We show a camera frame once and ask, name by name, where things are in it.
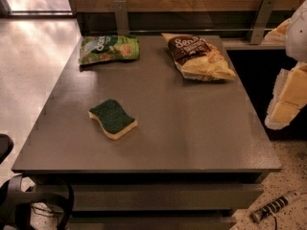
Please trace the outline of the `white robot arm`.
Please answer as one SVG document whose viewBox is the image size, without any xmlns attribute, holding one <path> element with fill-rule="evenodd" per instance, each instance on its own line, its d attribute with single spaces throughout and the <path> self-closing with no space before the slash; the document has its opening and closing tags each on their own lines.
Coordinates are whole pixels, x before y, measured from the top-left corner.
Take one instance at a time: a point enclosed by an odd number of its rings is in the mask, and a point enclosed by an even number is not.
<svg viewBox="0 0 307 230">
<path fill-rule="evenodd" d="M 288 126 L 307 104 L 307 0 L 291 18 L 267 33 L 265 40 L 284 45 L 286 55 L 297 61 L 291 70 L 280 70 L 267 109 L 265 126 L 279 130 Z"/>
</svg>

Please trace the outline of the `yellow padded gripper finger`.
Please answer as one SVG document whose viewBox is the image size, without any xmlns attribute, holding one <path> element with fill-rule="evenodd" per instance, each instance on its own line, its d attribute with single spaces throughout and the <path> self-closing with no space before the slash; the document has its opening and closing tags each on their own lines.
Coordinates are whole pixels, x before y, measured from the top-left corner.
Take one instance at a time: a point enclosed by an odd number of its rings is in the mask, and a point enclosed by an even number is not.
<svg viewBox="0 0 307 230">
<path fill-rule="evenodd" d="M 265 35 L 264 40 L 268 43 L 284 44 L 289 23 L 290 23 L 290 18 L 286 19 L 276 28 L 268 32 Z"/>
<path fill-rule="evenodd" d="M 291 70 L 281 69 L 272 94 L 265 126 L 279 130 L 288 126 L 307 104 L 307 63 L 298 62 Z"/>
</svg>

